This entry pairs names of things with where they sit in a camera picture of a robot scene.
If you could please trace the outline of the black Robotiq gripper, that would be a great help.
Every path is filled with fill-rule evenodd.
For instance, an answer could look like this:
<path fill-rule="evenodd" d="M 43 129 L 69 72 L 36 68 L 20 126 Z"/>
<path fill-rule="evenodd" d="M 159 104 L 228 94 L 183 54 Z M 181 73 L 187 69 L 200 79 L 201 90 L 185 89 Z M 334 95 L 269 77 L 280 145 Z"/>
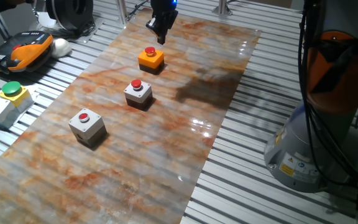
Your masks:
<path fill-rule="evenodd" d="M 157 37 L 157 42 L 162 44 L 177 18 L 178 11 L 174 11 L 177 7 L 177 0 L 151 0 L 150 5 L 155 14 L 168 12 L 165 15 L 164 38 L 161 24 L 156 17 L 153 17 L 145 25 Z"/>

